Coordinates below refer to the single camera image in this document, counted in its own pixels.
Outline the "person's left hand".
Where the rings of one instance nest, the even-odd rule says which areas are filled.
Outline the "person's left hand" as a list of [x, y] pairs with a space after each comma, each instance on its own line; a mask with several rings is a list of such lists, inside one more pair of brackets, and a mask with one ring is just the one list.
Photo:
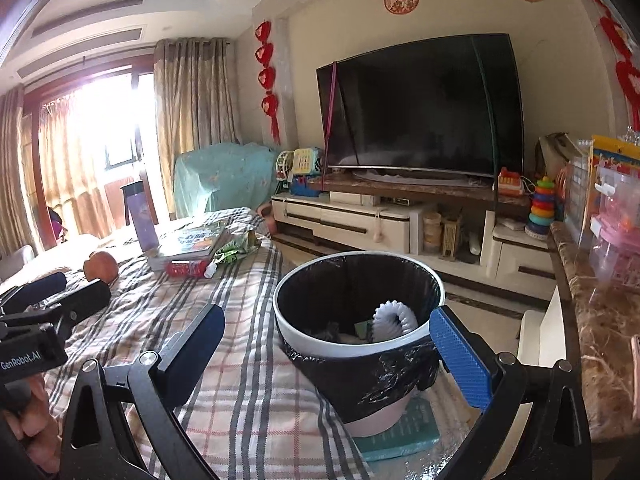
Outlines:
[[6, 410], [1, 415], [22, 442], [27, 456], [46, 474], [60, 471], [62, 439], [58, 422], [50, 414], [49, 395], [42, 375], [29, 377], [27, 383], [32, 396], [28, 404], [15, 415]]

